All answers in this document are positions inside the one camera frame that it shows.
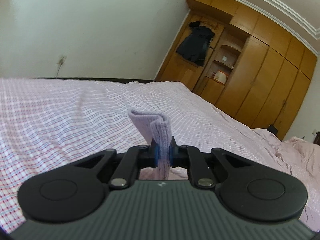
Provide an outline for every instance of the black baseboard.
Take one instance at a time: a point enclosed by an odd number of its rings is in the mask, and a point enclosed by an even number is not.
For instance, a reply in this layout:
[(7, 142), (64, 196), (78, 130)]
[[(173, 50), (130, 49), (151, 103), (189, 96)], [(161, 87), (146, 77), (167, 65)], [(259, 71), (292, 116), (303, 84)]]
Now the black baseboard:
[(151, 83), (151, 79), (128, 79), (128, 78), (57, 78), (57, 79), (77, 79), (77, 80), (95, 80), (95, 81), (112, 81), (127, 84), (129, 82), (138, 81), (139, 83)]

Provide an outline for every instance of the white wall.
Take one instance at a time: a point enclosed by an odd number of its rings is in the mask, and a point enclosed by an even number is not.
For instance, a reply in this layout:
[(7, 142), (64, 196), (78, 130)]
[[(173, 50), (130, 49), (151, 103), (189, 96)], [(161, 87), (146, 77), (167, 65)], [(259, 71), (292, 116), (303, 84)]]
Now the white wall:
[(284, 140), (297, 136), (312, 142), (314, 129), (320, 131), (320, 57), (318, 57), (315, 72), (313, 74), (308, 92), (303, 100), (302, 106), (292, 123)]
[(185, 0), (0, 0), (0, 76), (153, 79)]

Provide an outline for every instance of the ribbed gray surface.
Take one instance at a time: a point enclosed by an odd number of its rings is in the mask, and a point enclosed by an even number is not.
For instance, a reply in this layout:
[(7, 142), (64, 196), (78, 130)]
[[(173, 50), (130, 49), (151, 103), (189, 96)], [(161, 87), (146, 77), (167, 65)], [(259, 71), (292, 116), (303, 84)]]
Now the ribbed gray surface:
[(226, 211), (213, 192), (197, 190), (188, 180), (138, 180), (113, 191), (93, 214), (73, 223), (49, 225), (28, 220), (11, 233), (16, 240), (157, 239), (310, 239), (297, 220), (267, 226), (243, 221)]

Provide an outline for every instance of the white logo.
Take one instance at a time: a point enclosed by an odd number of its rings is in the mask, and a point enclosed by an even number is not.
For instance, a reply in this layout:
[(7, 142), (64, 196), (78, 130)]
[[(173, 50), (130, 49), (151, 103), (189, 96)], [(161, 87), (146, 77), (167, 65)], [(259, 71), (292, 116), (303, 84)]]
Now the white logo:
[(163, 187), (163, 186), (165, 186), (165, 185), (167, 185), (165, 182), (160, 182), (160, 183), (158, 183), (158, 186), (160, 186), (160, 187)]

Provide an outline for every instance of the bed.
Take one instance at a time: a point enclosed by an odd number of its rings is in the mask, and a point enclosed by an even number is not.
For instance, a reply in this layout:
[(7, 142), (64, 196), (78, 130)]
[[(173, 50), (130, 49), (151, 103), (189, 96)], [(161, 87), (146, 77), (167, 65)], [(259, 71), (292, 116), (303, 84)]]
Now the bed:
[[(220, 147), (296, 176), (309, 193), (300, 219), (320, 229), (318, 166), (308, 171), (290, 143), (249, 129), (183, 84), (45, 79), (0, 79), (0, 226), (10, 233), (25, 221), (16, 194), (31, 176), (106, 148), (144, 144), (127, 115), (131, 108), (167, 114), (178, 145)], [(186, 178), (186, 171), (172, 169), (169, 177)]]

